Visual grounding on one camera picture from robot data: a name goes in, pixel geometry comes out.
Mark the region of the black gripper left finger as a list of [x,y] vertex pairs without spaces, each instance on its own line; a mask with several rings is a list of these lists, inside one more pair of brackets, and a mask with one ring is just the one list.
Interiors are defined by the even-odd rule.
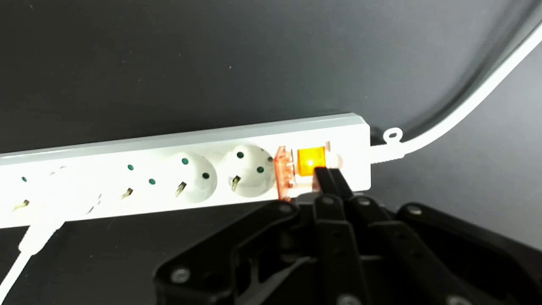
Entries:
[[363,305],[369,299],[341,171],[190,245],[154,272],[156,305]]

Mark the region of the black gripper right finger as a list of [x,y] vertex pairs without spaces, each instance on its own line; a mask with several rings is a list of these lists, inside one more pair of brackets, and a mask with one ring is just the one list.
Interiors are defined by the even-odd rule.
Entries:
[[412,305],[542,305],[539,249],[417,201],[390,211],[339,169],[329,182],[359,245],[383,257]]

